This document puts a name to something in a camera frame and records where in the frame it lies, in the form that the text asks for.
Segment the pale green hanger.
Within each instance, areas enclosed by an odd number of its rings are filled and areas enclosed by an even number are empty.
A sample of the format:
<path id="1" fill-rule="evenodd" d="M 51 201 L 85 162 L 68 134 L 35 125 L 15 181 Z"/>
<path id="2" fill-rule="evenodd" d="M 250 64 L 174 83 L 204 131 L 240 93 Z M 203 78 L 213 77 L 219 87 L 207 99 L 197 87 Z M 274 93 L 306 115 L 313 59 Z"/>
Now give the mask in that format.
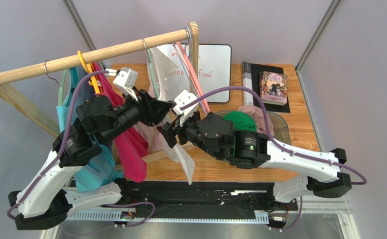
<path id="1" fill-rule="evenodd" d="M 153 63 L 153 54 L 152 54 L 152 51 L 147 47 L 145 39 L 142 39 L 142 43 L 147 57 L 147 67 L 148 67 L 148 75 L 150 79 L 150 86 L 154 92 L 155 97 L 159 99 L 160 97 L 159 81 L 157 80 L 156 68 L 154 67 L 154 63 Z"/>

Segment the white t shirt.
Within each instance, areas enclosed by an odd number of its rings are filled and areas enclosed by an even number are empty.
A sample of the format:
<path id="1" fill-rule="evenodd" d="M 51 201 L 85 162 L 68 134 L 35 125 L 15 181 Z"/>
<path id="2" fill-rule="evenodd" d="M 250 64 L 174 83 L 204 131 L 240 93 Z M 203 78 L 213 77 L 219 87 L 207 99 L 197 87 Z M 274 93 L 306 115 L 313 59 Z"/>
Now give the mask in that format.
<path id="1" fill-rule="evenodd" d="M 187 80 L 173 81 L 171 79 L 173 73 L 178 70 L 178 66 L 168 57 L 168 47 L 168 45 L 163 45 L 146 50 L 150 83 L 148 93 L 159 100 L 173 101 L 182 91 L 187 89 L 183 86 Z M 195 162 L 184 146 L 176 144 L 174 147 L 170 147 L 156 127 L 148 127 L 143 123 L 138 123 L 134 128 L 148 143 L 148 150 L 162 150 L 166 157 L 179 162 L 187 177 L 187 183 L 192 184 Z"/>

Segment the pink hanger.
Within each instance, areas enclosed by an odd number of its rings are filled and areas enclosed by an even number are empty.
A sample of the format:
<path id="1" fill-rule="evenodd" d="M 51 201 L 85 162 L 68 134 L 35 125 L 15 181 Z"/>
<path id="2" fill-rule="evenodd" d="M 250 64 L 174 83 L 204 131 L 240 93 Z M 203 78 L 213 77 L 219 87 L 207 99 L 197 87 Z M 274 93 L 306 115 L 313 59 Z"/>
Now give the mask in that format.
<path id="1" fill-rule="evenodd" d="M 180 42 L 174 43 L 174 48 L 175 49 L 178 48 L 176 52 L 180 58 L 180 61 L 182 62 L 182 65 L 186 68 L 186 70 L 189 71 L 189 79 L 190 79 L 190 82 L 192 83 L 194 91 L 199 97 L 203 96 L 204 92 L 198 80 L 197 72 L 195 71 L 186 51 L 184 50 Z"/>

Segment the green t shirt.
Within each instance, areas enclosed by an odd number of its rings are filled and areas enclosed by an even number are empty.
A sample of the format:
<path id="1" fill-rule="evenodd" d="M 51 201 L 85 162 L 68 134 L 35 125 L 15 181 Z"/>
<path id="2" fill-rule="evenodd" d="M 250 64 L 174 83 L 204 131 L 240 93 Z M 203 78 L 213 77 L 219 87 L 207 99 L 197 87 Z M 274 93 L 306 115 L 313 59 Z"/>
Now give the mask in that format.
<path id="1" fill-rule="evenodd" d="M 223 116 L 223 119 L 232 121 L 235 129 L 257 131 L 257 125 L 254 119 L 246 113 L 232 111 Z"/>

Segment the dusty pink t shirt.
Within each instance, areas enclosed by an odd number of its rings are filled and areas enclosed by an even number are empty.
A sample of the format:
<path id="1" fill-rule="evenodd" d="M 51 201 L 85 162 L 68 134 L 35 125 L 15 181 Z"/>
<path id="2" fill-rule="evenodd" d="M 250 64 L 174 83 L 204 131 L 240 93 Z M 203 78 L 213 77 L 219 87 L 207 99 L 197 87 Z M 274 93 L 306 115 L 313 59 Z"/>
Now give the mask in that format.
<path id="1" fill-rule="evenodd" d="M 243 112 L 251 116 L 256 125 L 257 132 L 274 136 L 273 123 L 268 114 L 263 114 L 261 108 L 252 105 L 243 105 L 236 109 L 236 111 Z"/>

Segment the light blue wire hanger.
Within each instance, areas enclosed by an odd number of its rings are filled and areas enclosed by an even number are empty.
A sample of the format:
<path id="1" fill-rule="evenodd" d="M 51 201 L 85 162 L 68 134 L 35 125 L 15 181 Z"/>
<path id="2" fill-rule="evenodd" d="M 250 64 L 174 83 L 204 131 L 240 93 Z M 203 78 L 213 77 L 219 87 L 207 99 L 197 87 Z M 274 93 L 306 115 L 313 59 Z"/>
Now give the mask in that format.
<path id="1" fill-rule="evenodd" d="M 193 40 L 193 38 L 192 38 L 192 36 L 191 36 L 191 31 L 190 31 L 190 28 L 189 27 L 184 27 L 184 30 L 186 31 L 186 33 L 187 33 L 187 36 L 188 36 L 188 42 L 187 42 L 187 44 L 183 47 L 184 48 L 184 50 L 186 51 L 186 53 L 187 53 L 187 55 L 188 55 L 188 57 L 189 57 L 189 59 L 190 59 L 190 61 L 191 61 L 191 63 L 193 64 L 193 62 L 192 62 L 192 60 L 193 60 L 193 55 L 192 55 L 192 46 L 193 46 L 193 44 L 192 44 L 192 40 Z M 188 70 L 186 70 L 186 68 L 182 65 L 182 62 L 180 61 L 180 63 L 181 63 L 181 66 L 182 66 L 182 68 L 183 68 L 183 70 L 184 70 L 184 73 L 185 73 L 185 75 L 186 75 L 186 77 L 188 78 L 188 81 L 189 81 L 189 85 L 190 85 L 190 87 L 192 88 L 192 91 L 194 92 L 194 94 L 197 96 L 197 97 L 199 97 L 197 94 L 196 94 L 196 92 L 194 91 L 194 89 L 193 89 L 193 86 L 192 86 L 192 83 L 190 82 L 190 79 L 189 79 L 189 71 Z"/>

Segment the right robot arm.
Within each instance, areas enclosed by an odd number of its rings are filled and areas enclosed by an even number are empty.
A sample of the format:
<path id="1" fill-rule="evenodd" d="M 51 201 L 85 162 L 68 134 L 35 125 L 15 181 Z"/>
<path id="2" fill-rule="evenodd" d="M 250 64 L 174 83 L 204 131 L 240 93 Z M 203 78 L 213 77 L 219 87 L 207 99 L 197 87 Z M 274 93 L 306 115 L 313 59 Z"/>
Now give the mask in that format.
<path id="1" fill-rule="evenodd" d="M 267 188 L 267 202 L 288 203 L 301 196 L 340 198 L 352 188 L 351 177 L 340 170 L 343 149 L 315 152 L 270 139 L 268 135 L 235 129 L 234 123 L 198 112 L 185 122 L 178 117 L 158 128 L 170 147 L 192 143 L 217 160 L 240 169 L 279 168 L 298 173 Z"/>

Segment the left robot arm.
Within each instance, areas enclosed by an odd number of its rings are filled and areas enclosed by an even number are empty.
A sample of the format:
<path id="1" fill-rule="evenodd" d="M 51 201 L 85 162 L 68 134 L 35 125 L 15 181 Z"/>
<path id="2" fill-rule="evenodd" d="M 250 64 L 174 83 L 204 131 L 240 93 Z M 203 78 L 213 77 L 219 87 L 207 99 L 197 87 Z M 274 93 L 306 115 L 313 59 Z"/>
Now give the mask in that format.
<path id="1" fill-rule="evenodd" d="M 118 178 L 89 192 L 65 188 L 75 173 L 103 152 L 114 139 L 141 122 L 155 126 L 162 122 L 173 104 L 135 92 L 135 99 L 114 107 L 109 97 L 95 95 L 76 108 L 77 119 L 53 142 L 38 175 L 22 191 L 8 195 L 12 209 L 18 209 L 14 222 L 18 230 L 47 230 L 69 215 L 94 207 L 110 207 L 132 201 L 127 180 Z"/>

